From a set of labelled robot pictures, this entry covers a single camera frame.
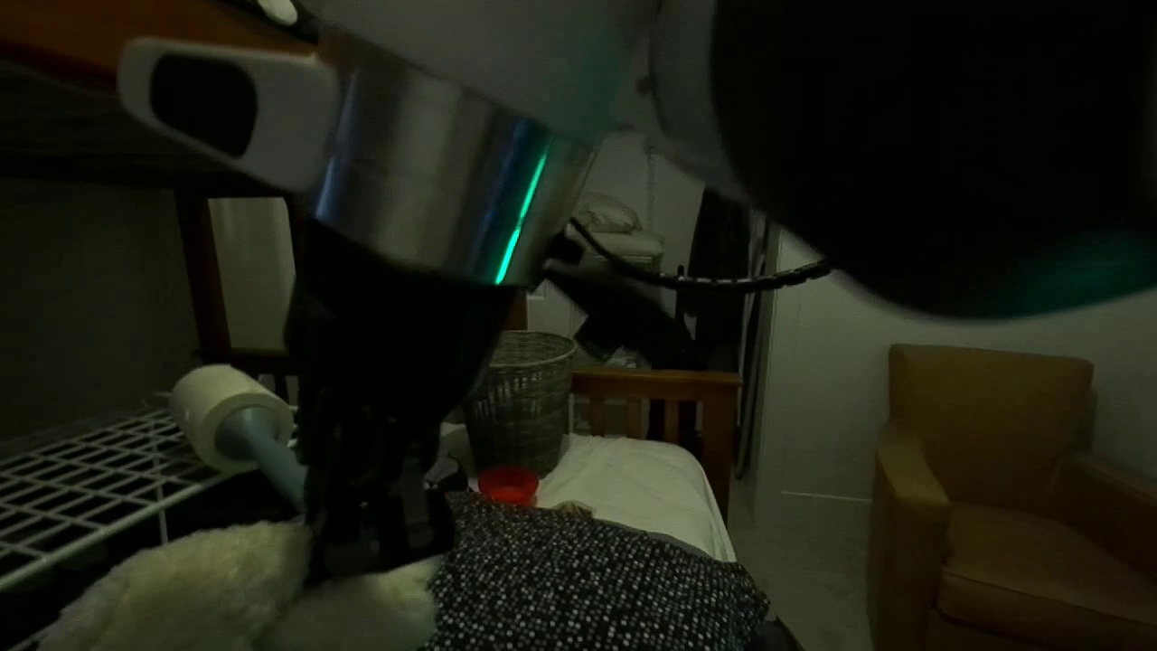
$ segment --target gray fabric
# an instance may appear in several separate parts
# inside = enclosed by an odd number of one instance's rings
[[[748,646],[768,598],[739,563],[565,511],[468,500],[434,574],[439,651]]]

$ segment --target metal cylinder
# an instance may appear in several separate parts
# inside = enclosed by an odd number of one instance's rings
[[[316,221],[410,271],[531,282],[589,150],[339,33],[322,57],[344,109]]]

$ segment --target white cylinder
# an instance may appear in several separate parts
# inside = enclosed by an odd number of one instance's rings
[[[295,435],[295,412],[289,404],[261,388],[252,375],[232,368],[232,364],[198,364],[184,371],[169,398],[173,421],[182,423],[182,435],[190,439],[193,451],[221,469],[239,475],[252,469],[252,461],[228,457],[221,441],[221,427],[242,412],[242,409],[266,409],[279,421],[279,439],[286,441]]]

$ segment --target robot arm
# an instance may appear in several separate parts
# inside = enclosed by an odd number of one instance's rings
[[[1157,282],[1155,0],[307,11],[319,57],[141,40],[120,95],[310,212],[286,340],[319,574],[422,551],[401,535],[413,468],[608,130],[646,130],[909,306],[1029,315]]]

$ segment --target chair armrest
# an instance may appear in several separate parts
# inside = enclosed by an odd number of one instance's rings
[[[1088,451],[1059,468],[1051,508],[1088,540],[1157,579],[1157,486]]]
[[[875,500],[869,540],[869,601],[875,646],[914,651],[937,604],[947,562],[953,500],[924,444],[909,429],[886,429],[875,451]]]

